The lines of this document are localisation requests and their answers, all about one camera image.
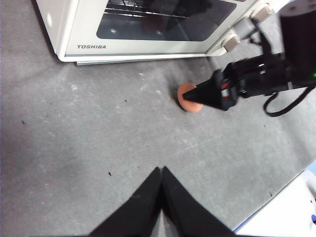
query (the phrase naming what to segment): black cable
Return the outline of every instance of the black cable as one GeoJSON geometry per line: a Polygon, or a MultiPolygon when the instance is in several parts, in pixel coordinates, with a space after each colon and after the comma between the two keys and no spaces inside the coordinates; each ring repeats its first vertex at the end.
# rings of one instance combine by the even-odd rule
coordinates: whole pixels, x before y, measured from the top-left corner
{"type": "Polygon", "coordinates": [[[267,115],[269,115],[270,117],[279,117],[282,116],[288,112],[290,112],[295,106],[297,106],[299,103],[302,102],[302,100],[305,99],[305,97],[312,91],[315,89],[315,86],[311,86],[311,87],[307,87],[304,92],[296,99],[294,100],[289,106],[287,106],[285,109],[280,110],[278,112],[268,112],[267,111],[267,107],[268,105],[271,103],[271,101],[275,100],[278,96],[278,92],[276,92],[275,94],[273,94],[273,96],[271,96],[263,105],[263,109],[265,111],[265,113],[267,115]]]}

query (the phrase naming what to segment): gray carpet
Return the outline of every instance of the gray carpet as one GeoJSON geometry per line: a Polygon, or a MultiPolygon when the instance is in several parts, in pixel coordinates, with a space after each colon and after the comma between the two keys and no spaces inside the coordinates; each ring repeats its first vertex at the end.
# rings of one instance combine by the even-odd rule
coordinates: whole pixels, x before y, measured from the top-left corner
{"type": "MultiPolygon", "coordinates": [[[[210,77],[206,58],[77,67],[52,53],[30,0],[3,0],[1,11],[4,237],[87,234],[164,165],[234,228],[315,159],[316,92],[280,118],[263,113],[263,96],[189,114],[176,89],[210,77]]],[[[277,18],[263,27],[281,51],[277,18]]],[[[254,48],[244,42],[215,61],[254,48]]]]}

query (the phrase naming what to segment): orange disc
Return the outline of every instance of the orange disc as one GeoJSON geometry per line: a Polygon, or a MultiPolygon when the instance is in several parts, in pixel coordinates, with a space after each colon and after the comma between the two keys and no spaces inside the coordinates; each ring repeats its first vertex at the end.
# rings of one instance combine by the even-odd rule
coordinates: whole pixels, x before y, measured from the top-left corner
{"type": "Polygon", "coordinates": [[[192,84],[192,83],[183,83],[179,86],[179,89],[178,89],[178,101],[180,103],[180,105],[182,106],[182,108],[188,112],[191,112],[191,113],[196,113],[198,111],[200,111],[202,109],[202,106],[203,104],[200,104],[200,103],[197,103],[197,102],[192,102],[192,101],[189,101],[189,100],[185,100],[183,98],[183,94],[190,91],[190,90],[193,90],[194,88],[196,88],[196,85],[192,84]]]}

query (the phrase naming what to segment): oven knob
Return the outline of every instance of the oven knob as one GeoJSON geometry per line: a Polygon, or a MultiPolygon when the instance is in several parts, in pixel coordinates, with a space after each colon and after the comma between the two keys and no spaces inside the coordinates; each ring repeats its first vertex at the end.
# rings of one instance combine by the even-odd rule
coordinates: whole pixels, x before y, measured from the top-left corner
{"type": "Polygon", "coordinates": [[[238,35],[234,34],[227,40],[223,41],[222,47],[224,47],[227,52],[231,52],[238,44],[240,44],[240,38],[238,35]]]}
{"type": "Polygon", "coordinates": [[[252,19],[255,19],[258,21],[258,23],[263,22],[266,20],[270,15],[272,15],[272,10],[270,6],[266,3],[261,6],[261,8],[253,11],[250,15],[252,19]]]}

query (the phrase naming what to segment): white toaster oven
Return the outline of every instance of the white toaster oven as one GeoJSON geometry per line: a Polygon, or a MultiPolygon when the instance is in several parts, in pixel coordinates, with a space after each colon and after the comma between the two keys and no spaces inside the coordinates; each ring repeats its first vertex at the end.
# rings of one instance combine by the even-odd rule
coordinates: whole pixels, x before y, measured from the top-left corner
{"type": "Polygon", "coordinates": [[[223,55],[272,0],[37,0],[52,46],[78,65],[223,55]]]}

